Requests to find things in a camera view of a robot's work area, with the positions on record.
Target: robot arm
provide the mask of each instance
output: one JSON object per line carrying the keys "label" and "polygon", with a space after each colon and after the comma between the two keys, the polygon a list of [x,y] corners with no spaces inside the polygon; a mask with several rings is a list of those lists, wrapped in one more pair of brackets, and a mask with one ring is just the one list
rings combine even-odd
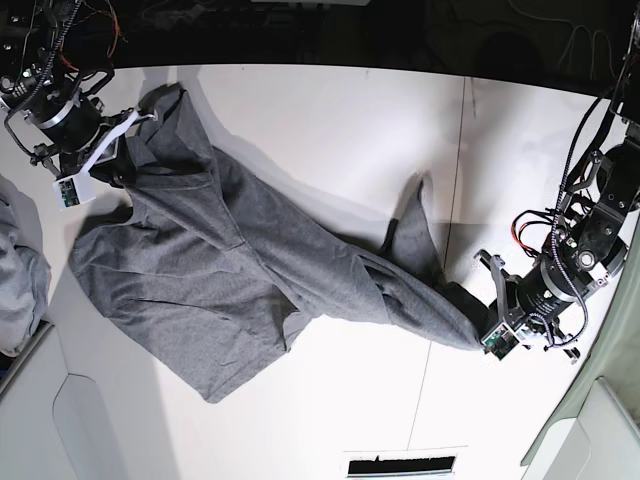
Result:
{"label": "robot arm", "polygon": [[[7,111],[5,128],[29,155],[31,164],[42,164],[56,177],[53,189],[65,209],[95,197],[90,176],[114,187],[120,185],[122,162],[115,161],[125,153],[120,137],[125,127],[153,115],[128,109],[104,116],[97,94],[114,77],[108,59],[88,70],[71,69],[64,61],[60,50],[81,0],[24,2],[30,3],[30,15],[20,15],[25,12],[22,3],[14,2],[12,8],[19,11],[9,12],[7,18],[11,25],[28,27],[5,27],[3,32],[8,43],[3,52],[7,66],[0,72],[0,107]],[[83,83],[95,76],[99,80],[84,91]],[[37,145],[33,151],[25,147],[11,128],[17,114],[40,129],[51,143]]]}
{"label": "robot arm", "polygon": [[[545,348],[562,348],[572,360],[580,352],[572,347],[589,321],[585,301],[617,275],[628,247],[618,237],[627,215],[640,206],[640,20],[638,12],[629,48],[613,98],[600,128],[576,165],[569,170],[573,151],[587,119],[603,97],[585,114],[572,141],[558,200],[554,209],[531,212],[550,224],[551,230],[534,258],[533,269],[524,277],[509,275],[498,256],[480,251],[478,258],[491,270],[497,299],[489,307],[489,329],[481,341],[485,350],[499,359],[518,344],[542,341]],[[615,116],[628,124],[622,143],[606,154],[600,151]],[[583,195],[596,184],[599,198]],[[512,228],[514,238],[515,221]],[[583,310],[584,322],[574,335],[560,329],[559,315],[571,304]]]}

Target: gray cloth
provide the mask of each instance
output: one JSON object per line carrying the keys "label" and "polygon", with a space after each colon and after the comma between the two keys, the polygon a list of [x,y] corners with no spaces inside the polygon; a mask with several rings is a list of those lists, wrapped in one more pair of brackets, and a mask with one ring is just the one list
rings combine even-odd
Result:
{"label": "gray cloth", "polygon": [[337,239],[211,147],[186,92],[155,108],[161,120],[127,140],[131,217],[80,237],[71,266],[105,317],[207,401],[250,380],[322,314],[480,348],[474,325],[436,291]]}
{"label": "gray cloth", "polygon": [[13,209],[0,195],[0,352],[17,356],[47,309],[49,265],[28,247],[16,246]]}

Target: white tabletop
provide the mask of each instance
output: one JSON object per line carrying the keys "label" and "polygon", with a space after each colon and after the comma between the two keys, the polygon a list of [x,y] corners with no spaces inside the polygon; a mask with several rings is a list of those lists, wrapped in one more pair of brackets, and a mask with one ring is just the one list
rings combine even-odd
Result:
{"label": "white tabletop", "polygon": [[[447,270],[487,302],[493,284],[474,250],[500,253],[512,273],[526,273],[509,225],[526,208],[554,203],[591,102],[500,82],[315,66],[120,70],[100,97],[115,113],[175,81],[212,142],[334,231],[380,243],[405,187],[430,175],[430,220]],[[42,141],[15,125],[27,145]],[[621,139],[621,125],[615,132]],[[0,174],[21,192],[9,193],[25,241],[52,266],[48,316],[68,370],[97,382],[131,478],[325,480],[340,478],[344,452],[460,446],[468,455],[456,478],[518,478],[521,457],[578,371],[562,352],[518,350],[499,363],[398,328],[321,318],[289,355],[207,404],[102,318],[66,268],[83,219],[126,194],[96,182],[94,202],[59,212],[50,174],[31,167],[6,132],[0,139]],[[589,301],[585,353],[614,290]],[[569,330],[576,313],[567,312]]]}

